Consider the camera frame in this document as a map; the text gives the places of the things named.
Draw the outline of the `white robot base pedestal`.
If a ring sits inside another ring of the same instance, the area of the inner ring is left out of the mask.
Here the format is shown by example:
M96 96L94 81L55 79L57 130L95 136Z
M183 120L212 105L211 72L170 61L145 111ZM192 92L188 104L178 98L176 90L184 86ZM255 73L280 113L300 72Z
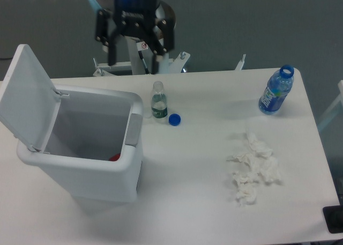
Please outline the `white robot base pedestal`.
M106 63L95 63L95 72L93 76L123 76L123 75L144 75L151 74L153 64L153 53L148 44L139 38L126 36L130 60L128 62L117 62L114 65ZM159 62L158 73L182 73L186 72L184 68L190 58L187 52L181 52L176 58L170 58L164 54L163 59Z

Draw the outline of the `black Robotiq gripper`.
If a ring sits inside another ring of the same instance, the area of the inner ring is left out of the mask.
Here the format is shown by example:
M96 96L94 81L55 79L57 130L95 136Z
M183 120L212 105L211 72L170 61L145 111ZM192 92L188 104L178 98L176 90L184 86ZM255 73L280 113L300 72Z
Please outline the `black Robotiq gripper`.
M113 21L108 34L110 13L99 9L96 14L95 40L108 49L108 65L117 63L117 40L129 36L145 41L152 51L151 74L169 72L169 52L175 47L172 18L156 20L160 0L114 0Z

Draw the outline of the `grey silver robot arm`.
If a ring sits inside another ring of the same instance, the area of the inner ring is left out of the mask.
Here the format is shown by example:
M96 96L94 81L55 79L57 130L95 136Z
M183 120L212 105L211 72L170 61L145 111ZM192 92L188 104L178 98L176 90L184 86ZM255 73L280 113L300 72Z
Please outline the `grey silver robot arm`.
M134 75L169 72L175 48L174 10L162 0L88 0L96 13L95 40L117 64L117 43L127 40Z

